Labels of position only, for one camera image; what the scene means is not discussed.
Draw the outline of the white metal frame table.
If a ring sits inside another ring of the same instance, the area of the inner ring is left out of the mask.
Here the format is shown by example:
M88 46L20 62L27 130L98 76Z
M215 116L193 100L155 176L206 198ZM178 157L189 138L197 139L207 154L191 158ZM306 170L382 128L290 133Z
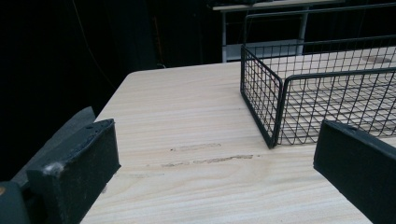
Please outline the white metal frame table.
M298 47L298 44L304 43L306 25L308 21L308 10L314 6L333 5L343 3L344 0L273 0L264 2L258 2L253 5L229 5L229 6L215 6L214 11L219 11L221 14L221 25L222 25L222 61L224 63L230 61L237 61L242 58L241 48L243 46L248 49L257 49L262 57L270 56L270 53L265 53L265 47L274 47L275 53L279 53L281 56L285 56L288 52L287 49L282 49L282 46L292 46L292 53L302 53L303 48ZM264 41L264 42L252 42L248 43L244 41L241 44L227 44L227 14L239 11L245 11L247 14L254 10L261 10L265 17L279 16L281 13L286 12L287 9L298 8L303 13L300 16L300 28L297 38L293 39L282 39L276 41Z

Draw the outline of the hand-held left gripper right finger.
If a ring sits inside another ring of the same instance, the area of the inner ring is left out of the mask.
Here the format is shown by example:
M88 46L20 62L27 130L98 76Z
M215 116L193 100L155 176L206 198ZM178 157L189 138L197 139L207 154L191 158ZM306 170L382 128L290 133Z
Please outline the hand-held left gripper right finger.
M396 224L396 147L324 120L313 166L374 224Z

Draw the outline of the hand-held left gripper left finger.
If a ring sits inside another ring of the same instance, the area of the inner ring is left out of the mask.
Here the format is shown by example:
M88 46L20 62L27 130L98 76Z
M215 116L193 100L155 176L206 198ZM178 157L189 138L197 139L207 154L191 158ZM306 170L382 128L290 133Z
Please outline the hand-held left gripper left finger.
M120 169L115 121L77 112L12 181L31 224L79 224Z

